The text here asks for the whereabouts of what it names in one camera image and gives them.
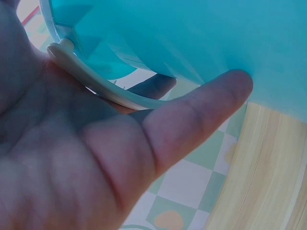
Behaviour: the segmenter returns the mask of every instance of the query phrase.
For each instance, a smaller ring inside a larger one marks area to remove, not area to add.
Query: green tile
[[[40,34],[48,33],[48,29],[47,29],[47,26],[46,26],[45,22],[42,23],[42,24],[38,27],[38,29],[37,29],[36,31],[37,31],[38,33],[40,33]]]
[[[224,139],[224,132],[215,131],[201,146],[185,157],[187,161],[198,164],[207,169],[214,169],[214,165]]]
[[[224,180],[225,180],[224,175],[218,172],[212,172],[210,181],[207,185],[207,189],[201,199],[201,203],[198,209],[209,213],[212,211],[212,208],[223,186]]]
[[[158,194],[160,186],[162,184],[162,181],[165,177],[165,174],[163,174],[162,176],[160,176],[157,180],[155,180],[150,187],[148,188],[148,192],[151,192],[153,194]]]
[[[230,117],[226,133],[239,138],[243,125],[247,105],[244,104],[238,111]]]
[[[153,202],[153,206],[149,211],[149,214],[146,218],[146,220],[155,225],[155,220],[157,218],[157,216],[164,214],[165,212],[173,212],[174,211],[177,213],[177,217],[174,219],[169,219],[169,221],[172,221],[174,223],[179,223],[179,222],[183,222],[183,228],[181,228],[181,230],[187,230],[189,225],[191,224],[195,213],[196,213],[196,209],[182,205],[182,204],[178,204],[176,202],[164,199],[162,197],[157,196],[156,199]],[[167,230],[165,228],[160,228],[158,226],[156,226],[156,228],[158,230]]]

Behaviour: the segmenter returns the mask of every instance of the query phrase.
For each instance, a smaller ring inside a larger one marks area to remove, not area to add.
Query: wood grain
[[[226,181],[204,229],[306,230],[306,138],[306,124],[249,103]]]

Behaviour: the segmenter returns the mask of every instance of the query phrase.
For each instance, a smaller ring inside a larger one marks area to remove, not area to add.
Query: hand
[[[0,0],[0,229],[117,229],[252,90],[233,70],[153,111],[114,109],[30,45],[16,2]],[[132,90],[160,97],[175,83],[149,81]]]

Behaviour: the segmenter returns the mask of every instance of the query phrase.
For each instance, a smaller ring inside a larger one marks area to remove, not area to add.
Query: handle
[[[74,44],[67,38],[47,47],[47,52],[53,62],[95,93],[134,110],[155,109],[165,103],[165,101],[139,96],[109,82],[82,62],[73,53],[73,50]]]

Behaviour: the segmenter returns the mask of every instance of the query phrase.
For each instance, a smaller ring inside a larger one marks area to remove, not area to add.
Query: teal plastic surface
[[[143,68],[202,84],[243,69],[254,80],[250,101],[307,122],[306,0],[41,0],[41,7],[53,37],[71,39],[106,78]]]

